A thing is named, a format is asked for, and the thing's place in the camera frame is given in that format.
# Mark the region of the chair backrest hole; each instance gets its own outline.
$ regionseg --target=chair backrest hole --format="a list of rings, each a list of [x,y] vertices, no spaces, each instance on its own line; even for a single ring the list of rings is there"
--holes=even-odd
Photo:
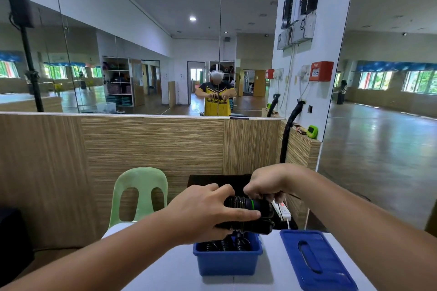
[[[119,212],[121,221],[130,222],[134,220],[136,207],[138,205],[138,196],[138,189],[127,188],[123,191]]]
[[[154,211],[164,208],[164,194],[160,188],[152,190],[152,206]]]

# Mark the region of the green timer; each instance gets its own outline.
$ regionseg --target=green timer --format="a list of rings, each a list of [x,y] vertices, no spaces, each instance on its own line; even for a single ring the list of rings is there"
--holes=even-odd
[[[308,130],[306,131],[306,135],[309,138],[313,138],[316,139],[317,138],[317,134],[319,133],[319,129],[315,126],[315,125],[310,125],[308,127]]]

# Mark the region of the blue lid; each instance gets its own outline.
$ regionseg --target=blue lid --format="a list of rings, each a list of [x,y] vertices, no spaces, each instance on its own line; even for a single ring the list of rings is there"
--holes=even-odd
[[[280,234],[302,290],[358,290],[323,233],[281,230]]]

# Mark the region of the person's left hand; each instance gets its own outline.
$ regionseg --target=person's left hand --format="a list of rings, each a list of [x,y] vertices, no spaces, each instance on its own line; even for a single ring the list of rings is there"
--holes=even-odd
[[[226,90],[225,92],[223,92],[223,93],[221,94],[221,98],[222,98],[224,101],[228,100],[228,99],[230,98],[230,96],[231,96],[231,93],[229,92],[229,90]]]
[[[216,228],[216,224],[253,221],[261,217],[259,211],[225,207],[225,199],[234,195],[231,185],[219,188],[214,183],[206,186],[191,185],[175,197],[164,210],[178,237],[178,244],[224,239],[232,230]]]

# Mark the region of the power strip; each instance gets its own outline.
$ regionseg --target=power strip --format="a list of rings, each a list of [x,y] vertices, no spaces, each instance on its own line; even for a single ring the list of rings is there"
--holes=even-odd
[[[290,214],[290,211],[283,202],[277,204],[276,201],[273,200],[272,205],[282,221],[292,220],[292,215]]]

